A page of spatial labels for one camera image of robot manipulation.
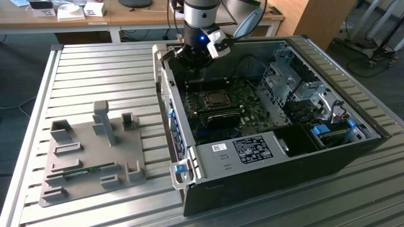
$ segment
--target power supply label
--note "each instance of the power supply label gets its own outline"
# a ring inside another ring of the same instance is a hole
[[[233,145],[244,164],[273,157],[262,136],[236,140]]]

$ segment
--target aluminum table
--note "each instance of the aluminum table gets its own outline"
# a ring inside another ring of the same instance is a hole
[[[169,154],[154,91],[150,48],[158,42],[56,46],[48,59],[0,226],[402,226],[402,120],[310,40],[301,36],[293,40],[393,136],[376,151],[354,160],[337,174],[185,218],[180,194],[170,185]],[[37,201],[50,122],[61,118],[70,124],[92,121],[94,100],[109,101],[109,117],[133,112],[140,118],[146,183],[41,208]]]

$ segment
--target gray plastic peg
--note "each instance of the gray plastic peg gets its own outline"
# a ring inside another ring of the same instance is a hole
[[[109,145],[114,146],[117,142],[116,142],[116,137],[113,135],[112,126],[110,126],[110,122],[109,122],[108,115],[106,115],[106,113],[109,112],[108,102],[106,102],[106,100],[94,101],[93,104],[94,104],[94,115],[97,115],[100,117],[100,120],[101,120],[101,123],[104,126],[104,130],[105,130],[105,135],[109,140]]]

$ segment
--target circuit board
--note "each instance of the circuit board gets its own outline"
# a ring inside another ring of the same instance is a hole
[[[253,135],[273,128],[256,86],[233,79],[217,90],[185,92],[182,105],[196,144]]]

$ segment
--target barcode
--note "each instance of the barcode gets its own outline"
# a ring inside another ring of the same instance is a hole
[[[213,149],[213,151],[216,152],[216,151],[220,151],[220,150],[225,150],[226,147],[225,147],[225,144],[221,143],[221,144],[213,145],[213,146],[212,146],[212,149]]]

